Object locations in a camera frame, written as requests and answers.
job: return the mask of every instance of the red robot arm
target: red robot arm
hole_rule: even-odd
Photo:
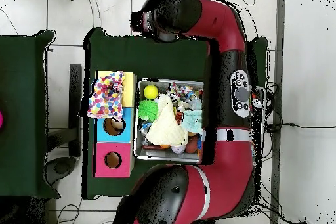
[[[213,157],[213,162],[166,166],[148,176],[152,180],[143,180],[130,197],[138,206],[136,219],[129,218],[129,223],[191,224],[220,218],[240,203],[253,173],[249,74],[240,19],[232,7],[215,0],[162,0],[150,15],[152,27],[165,34],[217,42],[218,54],[209,55],[205,71],[202,106],[201,155],[203,161]],[[144,28],[147,18],[141,13]],[[130,204],[120,206],[115,224],[126,222],[125,207]]]

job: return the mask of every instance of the white ball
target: white ball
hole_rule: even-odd
[[[183,146],[172,146],[171,150],[175,154],[182,154],[186,150],[186,145],[183,145]]]

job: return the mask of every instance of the pink block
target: pink block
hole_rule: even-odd
[[[115,177],[128,178],[132,170],[133,153],[131,152],[130,143],[105,143],[98,142],[96,144],[96,173],[93,172],[94,177]],[[116,152],[121,156],[121,164],[118,168],[109,168],[105,164],[105,156],[109,152]]]

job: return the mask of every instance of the green tablecloth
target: green tablecloth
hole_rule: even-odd
[[[207,59],[207,44],[204,41],[181,40],[176,43],[160,44],[141,37],[110,37],[101,28],[91,30],[85,41],[87,43],[85,45],[87,46],[86,73],[89,70],[89,79],[86,78],[85,81],[86,88],[95,80],[97,70],[133,72],[138,79],[203,81]],[[261,48],[264,53],[262,66],[265,68],[266,47],[263,45]],[[89,143],[88,151],[83,155],[83,166],[85,166],[83,168],[83,196],[93,198],[96,195],[123,196],[129,194],[141,175],[158,162],[136,159],[130,178],[94,178],[92,176],[94,120],[84,119],[84,129],[87,121],[89,121]]]
[[[43,178],[45,50],[54,32],[0,36],[0,196],[58,197]]]

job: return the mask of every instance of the white cloth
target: white cloth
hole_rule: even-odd
[[[188,143],[188,132],[177,125],[173,103],[168,95],[160,94],[157,104],[157,118],[146,135],[154,145],[182,146]]]

